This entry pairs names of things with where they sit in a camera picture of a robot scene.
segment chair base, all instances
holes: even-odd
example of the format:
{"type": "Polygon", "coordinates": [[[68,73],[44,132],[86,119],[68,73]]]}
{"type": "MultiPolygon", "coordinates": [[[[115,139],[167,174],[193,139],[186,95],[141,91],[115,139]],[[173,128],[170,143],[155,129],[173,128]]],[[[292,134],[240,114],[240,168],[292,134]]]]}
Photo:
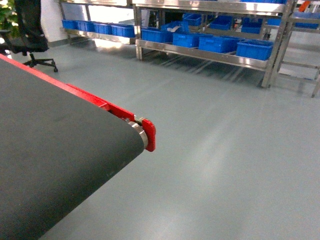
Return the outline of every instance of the chair base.
{"type": "Polygon", "coordinates": [[[30,57],[31,57],[31,60],[25,62],[24,65],[29,66],[30,68],[33,68],[36,65],[50,66],[50,67],[54,67],[53,71],[55,73],[58,72],[58,68],[53,58],[35,59],[35,56],[32,53],[30,53],[30,57]]]}

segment orange object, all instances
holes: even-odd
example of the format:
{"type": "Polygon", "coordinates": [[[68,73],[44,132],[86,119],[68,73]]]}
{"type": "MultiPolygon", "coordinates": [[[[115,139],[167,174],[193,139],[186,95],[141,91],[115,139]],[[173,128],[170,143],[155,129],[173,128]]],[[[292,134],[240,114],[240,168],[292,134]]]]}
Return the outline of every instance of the orange object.
{"type": "Polygon", "coordinates": [[[306,10],[306,8],[309,6],[310,1],[304,1],[304,3],[301,4],[301,6],[299,7],[299,12],[304,12],[306,10]]]}

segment metal shelving rack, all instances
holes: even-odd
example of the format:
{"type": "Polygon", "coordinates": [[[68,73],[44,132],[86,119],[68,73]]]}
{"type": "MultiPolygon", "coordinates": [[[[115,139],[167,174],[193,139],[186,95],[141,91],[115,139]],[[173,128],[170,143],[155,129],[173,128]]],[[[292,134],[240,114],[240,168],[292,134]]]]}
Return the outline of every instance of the metal shelving rack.
{"type": "MultiPolygon", "coordinates": [[[[105,6],[105,7],[117,7],[117,8],[132,8],[132,0],[58,0],[60,11],[62,14],[62,18],[66,19],[64,9],[62,4],[78,4],[84,5],[85,11],[88,20],[91,20],[89,6],[105,6]]],[[[134,37],[123,37],[123,36],[115,36],[115,35],[108,35],[108,34],[101,34],[96,32],[89,32],[89,31],[80,31],[75,29],[67,29],[61,28],[61,31],[68,35],[69,41],[71,43],[70,35],[76,35],[79,37],[84,37],[88,39],[102,39],[107,40],[114,43],[121,43],[121,44],[129,44],[134,45],[136,43],[136,38],[134,37]]]]}
{"type": "MultiPolygon", "coordinates": [[[[136,31],[136,56],[138,59],[143,59],[143,49],[156,50],[166,53],[173,53],[178,55],[184,55],[189,57],[195,57],[199,59],[220,62],[230,65],[236,65],[245,68],[256,69],[264,71],[265,75],[262,81],[262,87],[268,87],[271,81],[272,73],[275,67],[276,59],[279,55],[279,51],[282,41],[288,33],[287,29],[288,20],[291,13],[296,6],[297,0],[288,0],[286,4],[276,3],[254,3],[254,2],[221,2],[221,1],[203,1],[203,0],[132,0],[134,16],[135,16],[135,31],[136,31]],[[191,12],[200,14],[215,14],[224,13],[235,16],[257,16],[264,18],[264,24],[268,18],[274,18],[282,16],[280,26],[277,28],[277,35],[274,41],[273,49],[269,60],[262,61],[247,57],[239,57],[234,55],[234,52],[221,54],[216,52],[203,51],[194,48],[185,48],[174,46],[172,44],[157,43],[151,41],[141,40],[141,9],[150,9],[161,12],[167,11],[179,11],[179,12],[191,12]]],[[[207,33],[217,34],[217,31],[207,30],[207,33]]]]}
{"type": "Polygon", "coordinates": [[[308,84],[314,84],[314,90],[312,92],[312,98],[318,93],[320,89],[320,65],[311,65],[311,64],[305,64],[305,63],[299,63],[299,62],[290,62],[290,61],[284,61],[284,57],[286,54],[286,50],[291,38],[291,35],[293,32],[304,32],[304,33],[313,33],[313,34],[319,34],[320,30],[318,29],[308,29],[308,28],[299,28],[295,27],[295,23],[308,23],[308,24],[318,24],[320,25],[320,19],[313,19],[313,18],[301,18],[301,17],[293,17],[293,10],[297,5],[297,0],[294,0],[292,3],[292,11],[289,14],[289,17],[286,19],[281,20],[280,26],[284,25],[284,33],[282,35],[282,38],[279,40],[279,48],[278,48],[278,54],[275,58],[273,67],[271,72],[269,73],[268,79],[265,80],[265,82],[262,83],[263,87],[268,86],[270,87],[273,85],[277,79],[277,77],[282,77],[285,79],[290,80],[296,80],[303,83],[308,84]],[[303,78],[303,77],[297,77],[293,75],[283,74],[280,73],[279,70],[281,68],[281,65],[291,65],[301,68],[308,68],[308,69],[314,69],[316,70],[315,76],[313,79],[309,78],[303,78]]]}

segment white wall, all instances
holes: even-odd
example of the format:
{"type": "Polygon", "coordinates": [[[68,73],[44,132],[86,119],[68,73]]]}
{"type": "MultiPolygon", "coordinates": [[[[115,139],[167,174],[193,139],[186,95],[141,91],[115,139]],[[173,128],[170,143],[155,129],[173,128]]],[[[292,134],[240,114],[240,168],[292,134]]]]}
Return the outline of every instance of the white wall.
{"type": "Polygon", "coordinates": [[[60,27],[62,27],[62,15],[59,4],[53,0],[41,1],[41,25],[44,35],[49,42],[67,38],[67,35],[60,31],[60,27]]]}

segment white item in bin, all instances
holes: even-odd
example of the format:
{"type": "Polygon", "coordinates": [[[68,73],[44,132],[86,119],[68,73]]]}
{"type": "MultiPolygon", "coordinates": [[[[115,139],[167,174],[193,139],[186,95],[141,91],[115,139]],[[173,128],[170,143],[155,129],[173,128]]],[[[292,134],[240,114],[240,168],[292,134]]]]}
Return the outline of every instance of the white item in bin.
{"type": "Polygon", "coordinates": [[[175,26],[174,28],[168,27],[166,30],[171,33],[175,33],[181,26],[175,26]]]}

